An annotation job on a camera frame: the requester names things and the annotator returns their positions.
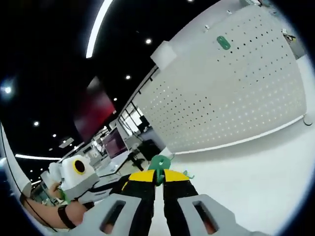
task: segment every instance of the perforated white panel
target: perforated white panel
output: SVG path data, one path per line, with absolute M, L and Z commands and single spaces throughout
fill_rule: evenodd
M 229 50 L 217 42 L 220 35 Z M 172 152 L 270 133 L 306 113 L 302 79 L 281 27 L 256 6 L 215 25 L 135 102 Z

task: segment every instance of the black ceiling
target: black ceiling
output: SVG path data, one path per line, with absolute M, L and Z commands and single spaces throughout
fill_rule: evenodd
M 67 137 L 74 139 L 74 145 L 82 142 L 73 112 L 92 78 L 98 76 L 109 97 L 118 99 L 114 102 L 118 114 L 154 67 L 150 55 L 157 46 L 216 2 L 113 0 L 94 54 L 86 59 L 90 32 L 103 0 L 8 1 L 0 81 L 2 85 L 12 83 L 12 93 L 9 98 L 1 95 L 0 119 L 13 152 L 45 157 L 68 153 L 73 146 L 58 146 Z M 146 45 L 146 38 L 152 44 Z M 127 74 L 131 80 L 125 80 Z M 39 127 L 33 126 L 35 120 Z M 19 159 L 33 180 L 49 162 Z

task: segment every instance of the gray gripper finger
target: gray gripper finger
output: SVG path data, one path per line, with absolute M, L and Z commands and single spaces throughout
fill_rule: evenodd
M 191 236 L 208 236 L 204 222 L 201 220 L 195 206 L 201 206 L 212 222 L 215 236 L 267 236 L 261 232 L 250 232 L 238 225 L 233 212 L 210 198 L 208 195 L 196 195 L 179 198 L 178 203 L 186 219 Z
M 67 232 L 67 236 L 106 236 L 101 226 L 111 216 L 117 205 L 124 207 L 119 214 L 110 236 L 128 236 L 135 212 L 141 199 L 120 194 L 111 194 L 84 214 L 82 224 Z

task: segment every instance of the yellow circle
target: yellow circle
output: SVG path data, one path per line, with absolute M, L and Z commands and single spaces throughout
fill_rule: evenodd
M 81 162 L 81 163 L 83 164 L 83 162 L 82 162 L 81 160 L 79 160 L 79 159 L 74 160 L 73 163 L 72 163 L 73 168 L 74 168 L 74 170 L 76 171 L 76 173 L 78 173 L 79 175 L 83 175 L 83 174 L 85 173 L 85 166 L 84 166 L 84 164 L 83 164 L 84 170 L 83 170 L 83 171 L 80 171 L 80 170 L 77 169 L 77 167 L 76 167 L 76 165 L 75 165 L 77 162 Z

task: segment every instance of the desk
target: desk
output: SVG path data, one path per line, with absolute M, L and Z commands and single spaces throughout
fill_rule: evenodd
M 109 164 L 106 167 L 100 167 L 96 170 L 96 173 L 99 177 L 105 177 L 115 174 L 127 161 L 129 151 L 125 151 L 122 154 L 119 154 L 115 158 L 111 159 Z
M 297 60 L 308 114 L 315 118 L 315 76 L 307 56 Z M 265 137 L 217 150 L 176 155 L 171 169 L 187 170 L 192 184 L 235 214 L 251 231 L 277 235 L 299 211 L 313 182 L 315 125 L 297 123 Z M 156 188 L 150 236 L 170 235 L 163 190 Z

